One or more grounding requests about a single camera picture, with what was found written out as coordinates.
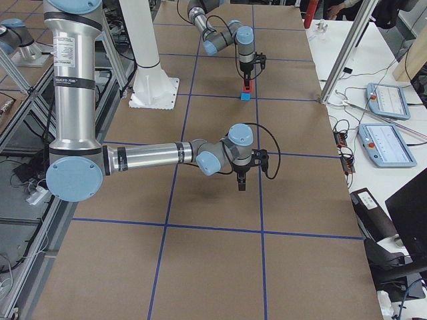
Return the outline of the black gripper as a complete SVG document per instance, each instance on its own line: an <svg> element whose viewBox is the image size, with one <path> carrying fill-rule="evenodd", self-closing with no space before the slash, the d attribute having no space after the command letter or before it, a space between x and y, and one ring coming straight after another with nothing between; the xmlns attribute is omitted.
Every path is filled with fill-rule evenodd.
<svg viewBox="0 0 427 320"><path fill-rule="evenodd" d="M249 89L250 88L249 80L253 79L252 71L254 70L254 62L239 61L239 68L240 68L240 71L242 72L241 76L242 76L242 79L244 80L244 87L246 89Z"/></svg>
<svg viewBox="0 0 427 320"><path fill-rule="evenodd" d="M238 191L246 190L246 173L254 166L253 157L247 159L235 159L232 161L232 169L236 173Z"/></svg>

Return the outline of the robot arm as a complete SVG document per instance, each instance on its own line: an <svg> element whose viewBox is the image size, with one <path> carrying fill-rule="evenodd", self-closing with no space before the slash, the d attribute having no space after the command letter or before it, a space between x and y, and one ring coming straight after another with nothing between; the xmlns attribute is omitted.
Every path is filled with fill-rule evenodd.
<svg viewBox="0 0 427 320"><path fill-rule="evenodd" d="M209 22L208 13L220 7L223 1L190 1L187 4L189 22L199 31L203 40L205 52L212 56L230 45L236 46L239 68L242 72L243 88L245 92L252 90L252 72L258 62L254 45L254 31L251 27L242 24L236 19L225 24L222 31L218 31Z"/></svg>
<svg viewBox="0 0 427 320"><path fill-rule="evenodd" d="M122 1L136 74L130 106L174 108L179 79L161 67L149 3ZM95 134L95 40L103 26L100 1L45 1L44 20L53 33L56 137L46 173L50 192L68 202L94 196L105 176L140 167L196 163L205 175L229 165L239 190L255 165L251 128L233 125L218 143L203 139L112 149Z"/></svg>

